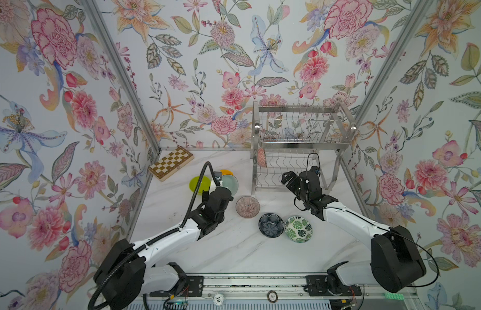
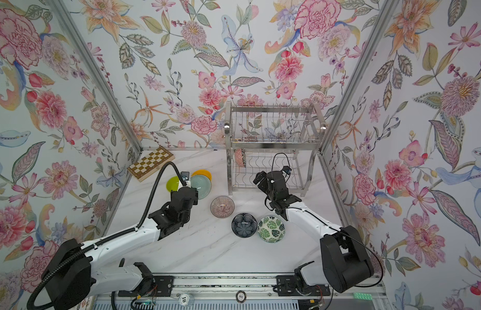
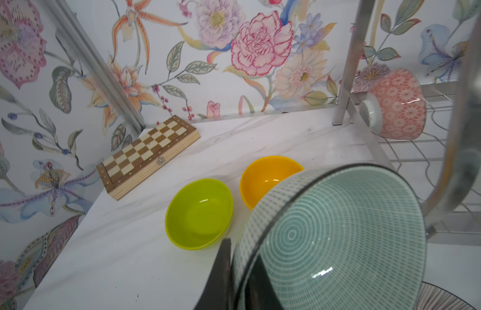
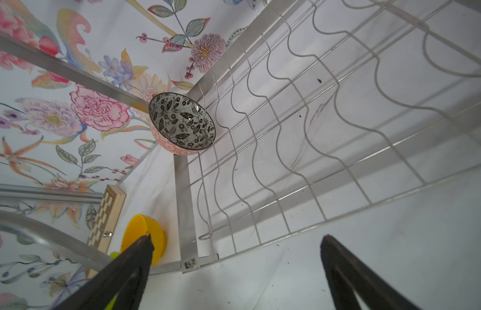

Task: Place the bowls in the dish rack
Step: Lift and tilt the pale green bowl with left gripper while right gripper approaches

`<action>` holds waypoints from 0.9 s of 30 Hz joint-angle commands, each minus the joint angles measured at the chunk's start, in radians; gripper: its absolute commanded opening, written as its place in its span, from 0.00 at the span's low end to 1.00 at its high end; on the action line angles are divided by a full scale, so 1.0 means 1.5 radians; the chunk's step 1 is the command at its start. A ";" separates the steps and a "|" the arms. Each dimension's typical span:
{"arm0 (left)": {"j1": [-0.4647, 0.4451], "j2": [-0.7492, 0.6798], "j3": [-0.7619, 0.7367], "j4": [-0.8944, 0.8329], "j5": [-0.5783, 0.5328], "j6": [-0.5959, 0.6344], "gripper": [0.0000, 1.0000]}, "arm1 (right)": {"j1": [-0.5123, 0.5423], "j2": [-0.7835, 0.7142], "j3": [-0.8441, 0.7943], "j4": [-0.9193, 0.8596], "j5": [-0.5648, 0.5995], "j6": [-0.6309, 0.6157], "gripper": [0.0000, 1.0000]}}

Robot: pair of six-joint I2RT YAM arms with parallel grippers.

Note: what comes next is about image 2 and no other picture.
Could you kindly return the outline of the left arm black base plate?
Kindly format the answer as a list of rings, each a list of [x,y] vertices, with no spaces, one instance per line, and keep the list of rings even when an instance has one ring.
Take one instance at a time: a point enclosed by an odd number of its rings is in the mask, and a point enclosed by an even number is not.
[[[154,276],[153,280],[144,280],[133,291],[119,291],[118,297],[171,297],[174,276]]]

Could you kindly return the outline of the two-tier steel dish rack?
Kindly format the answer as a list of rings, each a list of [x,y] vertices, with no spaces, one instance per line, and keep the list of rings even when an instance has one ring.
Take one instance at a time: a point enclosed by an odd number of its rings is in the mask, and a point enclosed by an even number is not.
[[[326,129],[326,120],[315,103],[246,107],[228,102],[224,121],[228,192],[254,189],[257,173],[288,165],[292,169],[285,178],[289,190],[305,195]],[[235,149],[244,149],[245,168],[237,166]]]

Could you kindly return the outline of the pink striped ceramic bowl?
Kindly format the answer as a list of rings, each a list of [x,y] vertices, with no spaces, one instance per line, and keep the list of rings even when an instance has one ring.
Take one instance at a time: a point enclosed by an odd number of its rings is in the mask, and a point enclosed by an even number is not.
[[[227,218],[234,210],[235,203],[229,196],[218,196],[210,204],[210,212],[217,218]]]

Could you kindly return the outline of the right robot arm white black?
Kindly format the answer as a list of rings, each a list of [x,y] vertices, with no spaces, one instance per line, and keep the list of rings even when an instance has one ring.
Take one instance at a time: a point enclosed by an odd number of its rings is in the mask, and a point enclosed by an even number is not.
[[[275,214],[319,243],[320,260],[294,270],[300,292],[315,285],[329,285],[343,293],[355,286],[362,287],[362,282],[375,274],[371,252],[357,229],[340,227],[314,213],[300,197],[289,193],[283,171],[259,172],[253,183],[266,195]]]

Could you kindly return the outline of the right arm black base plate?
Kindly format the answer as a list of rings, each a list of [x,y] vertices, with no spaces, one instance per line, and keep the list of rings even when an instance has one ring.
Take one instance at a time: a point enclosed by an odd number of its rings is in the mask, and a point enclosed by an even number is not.
[[[277,275],[273,291],[279,297],[329,297],[327,285],[308,285],[296,275]]]

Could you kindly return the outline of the pale green ceramic bowl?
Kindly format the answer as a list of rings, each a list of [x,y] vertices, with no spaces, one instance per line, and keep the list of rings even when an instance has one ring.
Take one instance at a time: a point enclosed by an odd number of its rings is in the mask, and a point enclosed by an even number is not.
[[[191,187],[197,190],[199,200],[202,200],[209,195],[212,183],[207,176],[197,174],[191,177],[190,182]]]

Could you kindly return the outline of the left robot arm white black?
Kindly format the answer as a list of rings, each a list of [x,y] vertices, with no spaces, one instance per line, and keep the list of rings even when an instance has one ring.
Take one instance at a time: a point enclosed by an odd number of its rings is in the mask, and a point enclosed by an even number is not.
[[[70,309],[93,295],[114,291],[138,295],[150,292],[156,281],[146,264],[136,262],[128,267],[107,267],[107,264],[178,231],[189,222],[191,209],[198,200],[196,188],[181,187],[140,227],[129,227],[83,244],[74,239],[63,243],[31,293],[27,308]]]

